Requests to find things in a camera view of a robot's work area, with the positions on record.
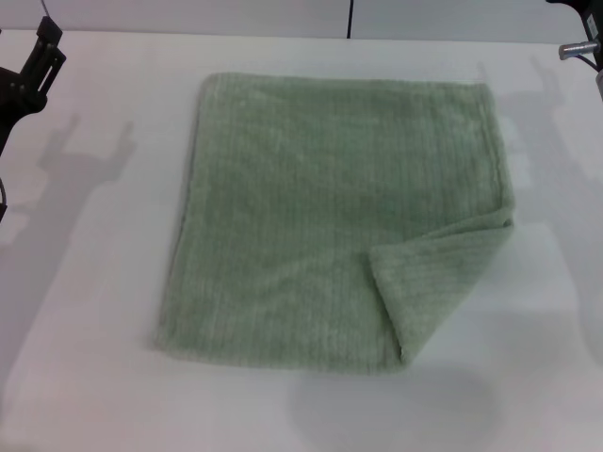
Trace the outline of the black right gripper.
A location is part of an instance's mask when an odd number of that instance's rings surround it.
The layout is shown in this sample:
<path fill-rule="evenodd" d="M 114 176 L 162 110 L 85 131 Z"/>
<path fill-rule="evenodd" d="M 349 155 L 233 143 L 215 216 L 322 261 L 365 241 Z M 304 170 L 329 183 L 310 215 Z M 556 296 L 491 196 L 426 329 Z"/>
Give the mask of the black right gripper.
<path fill-rule="evenodd" d="M 580 17 L 588 39 L 598 39 L 602 34 L 602 0 L 547 0 L 572 8 Z"/>

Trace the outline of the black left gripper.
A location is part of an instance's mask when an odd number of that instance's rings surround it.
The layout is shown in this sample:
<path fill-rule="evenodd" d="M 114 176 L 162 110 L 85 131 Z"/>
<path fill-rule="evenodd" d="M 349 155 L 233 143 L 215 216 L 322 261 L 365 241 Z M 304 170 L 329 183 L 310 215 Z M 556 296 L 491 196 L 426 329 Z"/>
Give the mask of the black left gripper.
<path fill-rule="evenodd" d="M 1 69 L 1 151 L 18 121 L 45 108 L 48 91 L 66 61 L 58 48 L 62 35 L 60 27 L 43 16 L 37 41 L 20 73 Z"/>

